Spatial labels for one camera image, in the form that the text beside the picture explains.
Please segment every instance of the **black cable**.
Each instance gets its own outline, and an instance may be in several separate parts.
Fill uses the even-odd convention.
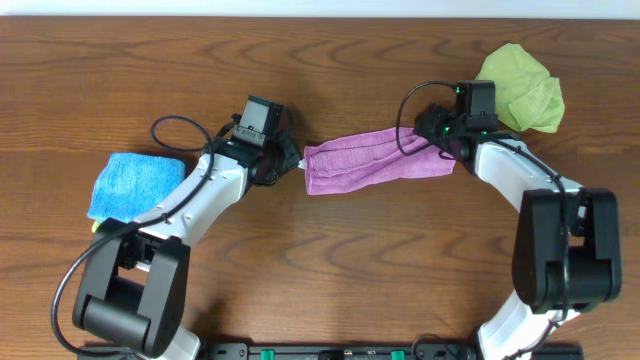
[[[413,154],[416,154],[426,148],[428,148],[430,145],[429,144],[425,144],[419,148],[413,149],[409,152],[406,152],[403,148],[402,148],[402,144],[400,143],[400,118],[402,117],[402,109],[404,109],[404,104],[407,103],[407,100],[409,100],[409,98],[411,97],[411,95],[413,95],[414,92],[422,89],[425,86],[429,86],[429,85],[443,85],[443,86],[448,86],[450,87],[453,91],[456,91],[456,89],[458,88],[456,85],[452,84],[452,83],[448,83],[446,81],[427,81],[424,82],[416,87],[414,87],[413,89],[411,89],[411,91],[409,91],[407,93],[407,95],[404,97],[404,99],[402,99],[402,102],[400,103],[400,107],[398,108],[398,117],[396,118],[396,144],[398,145],[398,150],[400,150],[400,152],[404,155],[404,156],[411,156]]]
[[[178,205],[176,205],[173,209],[163,213],[162,215],[160,215],[159,217],[149,220],[149,221],[145,221],[142,223],[129,223],[127,224],[125,227],[120,228],[108,235],[106,235],[105,237],[103,237],[102,239],[94,242],[91,246],[89,246],[89,248],[87,250],[85,250],[71,265],[71,267],[69,268],[69,270],[67,270],[66,274],[64,275],[64,277],[62,278],[62,281],[60,281],[60,285],[58,285],[58,289],[56,290],[56,293],[53,297],[53,302],[51,304],[51,328],[53,329],[53,334],[55,335],[56,339],[58,340],[58,342],[60,343],[60,345],[62,345],[65,349],[67,349],[68,351],[76,354],[76,355],[81,355],[81,356],[85,356],[85,357],[106,357],[106,356],[128,356],[128,355],[135,355],[135,352],[131,351],[130,349],[125,349],[123,348],[123,350],[116,350],[116,351],[109,351],[109,352],[96,352],[96,351],[88,351],[88,350],[84,350],[84,349],[80,349],[78,347],[73,346],[71,343],[69,343],[69,341],[67,341],[67,339],[64,337],[64,335],[62,335],[62,331],[60,330],[60,324],[58,323],[58,306],[60,304],[60,298],[62,297],[62,292],[64,291],[65,287],[67,286],[67,284],[69,283],[69,279],[71,278],[71,276],[73,275],[73,273],[75,273],[75,271],[78,269],[78,267],[80,267],[80,265],[87,259],[89,258],[89,256],[91,256],[91,254],[93,254],[94,252],[96,252],[98,249],[100,249],[102,246],[104,246],[105,244],[107,244],[109,241],[126,235],[128,233],[131,233],[133,231],[137,231],[143,227],[147,227],[147,226],[151,226],[151,225],[155,225],[158,223],[161,223],[163,221],[167,221],[171,216],[175,215],[178,211],[180,211],[180,209],[182,207],[184,207],[189,201],[191,201],[191,199],[193,199],[193,197],[198,193],[198,191],[200,191],[200,189],[204,186],[204,184],[207,182],[207,180],[209,179],[211,172],[213,171],[213,158],[214,158],[214,153],[216,150],[216,145],[214,144],[213,140],[211,139],[211,137],[209,136],[209,133],[207,132],[207,130],[205,128],[203,128],[202,126],[200,126],[200,124],[198,124],[197,122],[188,119],[186,117],[183,116],[177,116],[177,115],[169,115],[169,116],[164,116],[161,117],[160,119],[156,120],[153,125],[151,125],[151,137],[153,138],[153,140],[155,142],[157,142],[160,146],[165,147],[167,149],[171,149],[174,151],[181,151],[181,152],[186,152],[186,151],[202,151],[202,148],[193,148],[193,149],[181,149],[181,148],[176,148],[173,146],[169,146],[163,142],[161,142],[160,140],[158,140],[155,136],[155,129],[156,127],[167,120],[171,120],[171,119],[175,119],[175,120],[181,120],[181,121],[185,121],[193,126],[195,126],[201,133],[202,135],[205,137],[206,139],[206,146],[209,147],[209,153],[211,154],[211,157],[209,159],[209,165],[207,166],[207,169],[205,170],[204,176],[202,177],[202,179],[198,182],[198,184],[196,184],[196,186],[193,188],[193,190],[191,190],[191,192],[189,192],[189,194],[180,202],[178,203]],[[218,133],[219,136],[224,135],[224,133],[226,133],[228,131],[228,126],[223,127],[220,132]]]

